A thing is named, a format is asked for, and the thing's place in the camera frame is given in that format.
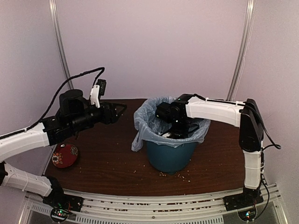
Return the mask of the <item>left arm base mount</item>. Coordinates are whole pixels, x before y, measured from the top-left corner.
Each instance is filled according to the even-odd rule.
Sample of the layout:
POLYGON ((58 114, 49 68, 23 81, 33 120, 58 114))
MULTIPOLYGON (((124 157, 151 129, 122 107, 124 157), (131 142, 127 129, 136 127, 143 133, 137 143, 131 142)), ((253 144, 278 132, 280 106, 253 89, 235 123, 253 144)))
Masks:
POLYGON ((84 199, 79 196, 63 194, 62 196, 42 197, 43 203, 52 207, 50 218, 55 223, 66 221, 73 212, 80 212, 84 199))

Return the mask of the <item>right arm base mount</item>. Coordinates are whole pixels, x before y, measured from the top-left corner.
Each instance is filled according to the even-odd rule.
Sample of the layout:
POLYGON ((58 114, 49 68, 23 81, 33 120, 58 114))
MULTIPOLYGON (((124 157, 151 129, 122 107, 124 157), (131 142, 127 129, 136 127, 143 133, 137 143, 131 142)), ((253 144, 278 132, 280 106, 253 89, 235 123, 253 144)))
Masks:
POLYGON ((252 222, 257 217, 256 205, 263 202, 262 196, 240 193, 223 198, 226 211, 238 210, 238 217, 245 222, 252 222))

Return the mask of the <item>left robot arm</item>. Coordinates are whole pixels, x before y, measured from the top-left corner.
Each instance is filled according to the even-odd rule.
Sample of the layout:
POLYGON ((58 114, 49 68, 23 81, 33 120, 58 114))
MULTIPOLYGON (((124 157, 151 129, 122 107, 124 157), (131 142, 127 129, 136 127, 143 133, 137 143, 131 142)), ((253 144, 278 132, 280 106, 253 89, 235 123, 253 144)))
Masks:
POLYGON ((23 152, 59 144, 79 132, 93 128, 96 123, 113 124, 125 112, 125 104, 100 102, 100 92, 92 89, 90 100, 79 89, 68 90, 59 97, 55 116, 47 117, 33 128, 25 128, 0 138, 0 184, 36 193, 57 207, 67 203, 67 196, 59 183, 50 177, 37 176, 17 169, 5 159, 23 152))

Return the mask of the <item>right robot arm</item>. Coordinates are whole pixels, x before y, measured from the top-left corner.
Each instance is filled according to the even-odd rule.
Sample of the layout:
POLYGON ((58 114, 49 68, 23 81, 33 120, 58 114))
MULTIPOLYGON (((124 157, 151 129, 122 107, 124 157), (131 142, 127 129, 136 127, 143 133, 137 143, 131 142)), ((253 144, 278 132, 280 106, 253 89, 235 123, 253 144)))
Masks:
POLYGON ((249 206, 257 199, 264 165, 264 128, 255 100, 233 102, 183 94, 172 103, 160 103, 156 117, 171 125, 168 132, 175 139, 188 136, 192 119, 208 119, 238 127, 239 146, 245 159, 245 180, 239 201, 249 206))

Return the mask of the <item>teal plastic trash bin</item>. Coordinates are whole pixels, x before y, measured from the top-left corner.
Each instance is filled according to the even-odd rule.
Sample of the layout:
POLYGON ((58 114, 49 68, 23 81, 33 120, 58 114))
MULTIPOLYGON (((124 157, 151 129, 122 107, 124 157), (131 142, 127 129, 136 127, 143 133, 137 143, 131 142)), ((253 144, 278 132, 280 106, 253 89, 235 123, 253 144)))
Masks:
POLYGON ((192 142, 171 147, 147 141, 147 157, 156 170, 173 175, 188 165, 197 145, 192 142))

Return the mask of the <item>translucent blue plastic trash bag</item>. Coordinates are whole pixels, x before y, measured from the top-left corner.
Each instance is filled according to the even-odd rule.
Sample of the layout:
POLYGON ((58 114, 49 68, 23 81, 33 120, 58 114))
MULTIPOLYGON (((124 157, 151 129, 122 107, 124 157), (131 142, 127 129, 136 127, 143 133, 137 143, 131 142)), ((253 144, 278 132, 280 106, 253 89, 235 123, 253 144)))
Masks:
POLYGON ((134 112, 134 127, 137 134, 131 144, 131 150, 139 151, 144 141, 158 145, 178 147, 186 143, 202 143, 208 132, 211 120, 188 118, 185 116, 183 97, 149 98, 134 112), (189 125, 188 138, 170 138, 172 124, 189 125))

